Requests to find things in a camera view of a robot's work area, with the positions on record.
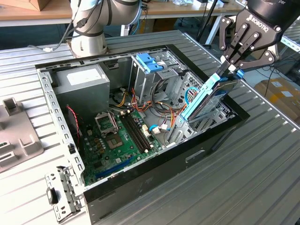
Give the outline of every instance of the red wire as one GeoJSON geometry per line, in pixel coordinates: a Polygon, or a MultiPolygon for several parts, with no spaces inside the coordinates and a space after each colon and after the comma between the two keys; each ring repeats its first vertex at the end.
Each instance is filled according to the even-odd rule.
{"type": "Polygon", "coordinates": [[[73,109],[70,108],[70,106],[66,106],[66,108],[67,108],[68,110],[71,111],[71,113],[73,114],[73,116],[74,116],[74,118],[75,118],[76,127],[77,127],[77,138],[78,138],[78,144],[79,144],[79,138],[80,138],[80,137],[79,137],[79,126],[78,126],[78,120],[77,120],[76,113],[74,112],[73,109]]]}

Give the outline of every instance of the slotted metal surface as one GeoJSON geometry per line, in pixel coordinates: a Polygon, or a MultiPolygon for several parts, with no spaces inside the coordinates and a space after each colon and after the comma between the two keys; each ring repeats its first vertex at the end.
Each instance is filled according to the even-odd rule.
{"type": "MultiPolygon", "coordinates": [[[[108,39],[112,52],[175,44],[205,73],[218,60],[188,35],[167,31],[108,39]]],[[[44,174],[66,163],[34,64],[71,59],[66,45],[43,53],[0,51],[0,100],[22,101],[45,152],[0,174],[1,224],[56,224],[44,174]]],[[[213,155],[104,218],[102,225],[294,224],[300,217],[300,133],[241,82],[230,93],[250,115],[213,155]]],[[[89,224],[85,211],[65,224],[89,224]]]]}
{"type": "Polygon", "coordinates": [[[300,51],[300,21],[296,20],[284,33],[281,42],[292,48],[294,51],[300,51]]]}

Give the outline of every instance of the ram slot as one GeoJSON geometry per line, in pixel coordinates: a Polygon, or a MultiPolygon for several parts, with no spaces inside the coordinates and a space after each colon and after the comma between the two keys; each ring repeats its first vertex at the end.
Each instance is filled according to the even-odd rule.
{"type": "Polygon", "coordinates": [[[147,141],[147,139],[144,137],[140,129],[136,126],[133,118],[131,115],[125,115],[124,117],[121,117],[121,122],[123,123],[124,127],[128,131],[130,137],[136,144],[136,146],[139,149],[140,153],[144,153],[145,150],[150,150],[150,145],[147,141]]]}

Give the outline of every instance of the blue cable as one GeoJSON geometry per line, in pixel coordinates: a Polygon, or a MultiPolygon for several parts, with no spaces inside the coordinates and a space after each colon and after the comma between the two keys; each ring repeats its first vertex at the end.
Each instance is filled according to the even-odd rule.
{"type": "Polygon", "coordinates": [[[187,90],[186,90],[186,93],[184,95],[184,100],[186,101],[187,105],[189,104],[188,102],[188,91],[189,90],[196,90],[196,91],[199,91],[199,89],[197,89],[196,87],[189,87],[187,90]]]}
{"type": "Polygon", "coordinates": [[[157,128],[157,127],[158,127],[158,125],[154,124],[151,127],[149,127],[149,131],[151,131],[153,128],[157,128]]]}
{"type": "Polygon", "coordinates": [[[139,25],[140,25],[140,20],[138,20],[138,22],[137,22],[137,27],[136,27],[135,31],[133,31],[132,35],[135,34],[135,32],[137,31],[137,29],[139,28],[139,25]]]}

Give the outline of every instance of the capacitor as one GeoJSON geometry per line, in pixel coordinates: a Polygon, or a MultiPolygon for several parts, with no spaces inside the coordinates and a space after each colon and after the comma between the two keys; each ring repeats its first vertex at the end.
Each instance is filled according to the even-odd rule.
{"type": "Polygon", "coordinates": [[[102,148],[102,145],[100,143],[98,143],[96,146],[97,146],[97,149],[101,149],[102,148]]]}

